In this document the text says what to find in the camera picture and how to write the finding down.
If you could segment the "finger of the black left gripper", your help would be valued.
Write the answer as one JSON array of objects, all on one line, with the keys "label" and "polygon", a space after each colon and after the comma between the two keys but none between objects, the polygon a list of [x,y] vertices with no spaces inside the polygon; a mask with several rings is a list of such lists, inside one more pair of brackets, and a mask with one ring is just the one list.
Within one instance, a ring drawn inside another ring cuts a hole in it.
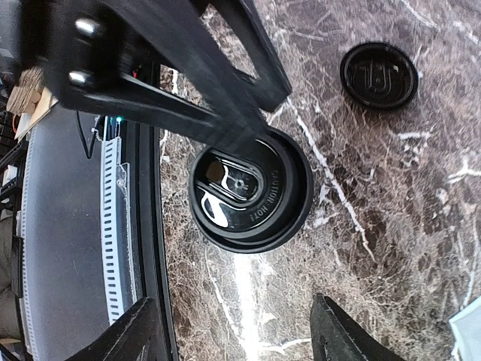
[{"label": "finger of the black left gripper", "polygon": [[209,108],[148,86],[122,73],[105,92],[108,109],[77,109],[93,114],[123,116],[158,126],[229,153],[240,153],[268,128],[247,88],[200,22],[144,28],[152,48],[192,82]]},{"label": "finger of the black left gripper", "polygon": [[276,109],[292,93],[292,85],[278,57],[271,39],[252,1],[192,1],[191,4],[202,15],[212,5],[234,31],[245,47],[258,76],[252,77],[236,70],[259,108],[268,113]]}]

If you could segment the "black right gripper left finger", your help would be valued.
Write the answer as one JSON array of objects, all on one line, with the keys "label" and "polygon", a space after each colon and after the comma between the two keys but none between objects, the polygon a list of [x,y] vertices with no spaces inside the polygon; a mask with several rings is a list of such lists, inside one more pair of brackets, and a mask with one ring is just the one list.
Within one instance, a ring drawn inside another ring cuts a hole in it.
[{"label": "black right gripper left finger", "polygon": [[75,360],[168,360],[154,299],[133,304],[93,343],[71,356]]}]

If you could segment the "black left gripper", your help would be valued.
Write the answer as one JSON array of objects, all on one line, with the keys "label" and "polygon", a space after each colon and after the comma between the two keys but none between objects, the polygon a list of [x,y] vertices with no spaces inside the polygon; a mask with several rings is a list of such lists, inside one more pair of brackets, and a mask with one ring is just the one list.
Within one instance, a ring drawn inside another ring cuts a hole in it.
[{"label": "black left gripper", "polygon": [[125,27],[110,1],[20,1],[18,59],[69,109],[108,109]]}]

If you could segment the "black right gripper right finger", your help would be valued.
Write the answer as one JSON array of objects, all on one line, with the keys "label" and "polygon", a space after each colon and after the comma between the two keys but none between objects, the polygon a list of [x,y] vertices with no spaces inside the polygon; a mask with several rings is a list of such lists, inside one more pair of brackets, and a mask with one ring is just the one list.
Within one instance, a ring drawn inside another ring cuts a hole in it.
[{"label": "black right gripper right finger", "polygon": [[310,311],[315,360],[401,360],[372,338],[333,299],[317,293]]}]

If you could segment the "white paper takeout bag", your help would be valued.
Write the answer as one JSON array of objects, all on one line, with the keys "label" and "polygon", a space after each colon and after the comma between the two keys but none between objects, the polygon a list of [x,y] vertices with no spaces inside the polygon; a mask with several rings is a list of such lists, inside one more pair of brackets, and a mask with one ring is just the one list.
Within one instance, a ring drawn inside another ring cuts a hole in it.
[{"label": "white paper takeout bag", "polygon": [[455,343],[454,360],[480,360],[481,321],[480,297],[449,319]]}]

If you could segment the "black plastic cup lid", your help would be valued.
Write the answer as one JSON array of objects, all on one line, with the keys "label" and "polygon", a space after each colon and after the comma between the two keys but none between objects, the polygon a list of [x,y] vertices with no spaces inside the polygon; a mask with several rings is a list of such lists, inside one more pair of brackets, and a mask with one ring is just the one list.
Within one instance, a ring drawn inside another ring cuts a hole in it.
[{"label": "black plastic cup lid", "polygon": [[409,104],[419,86],[411,58],[386,42],[366,42],[349,49],[340,61],[345,93],[373,111],[397,111]]}]

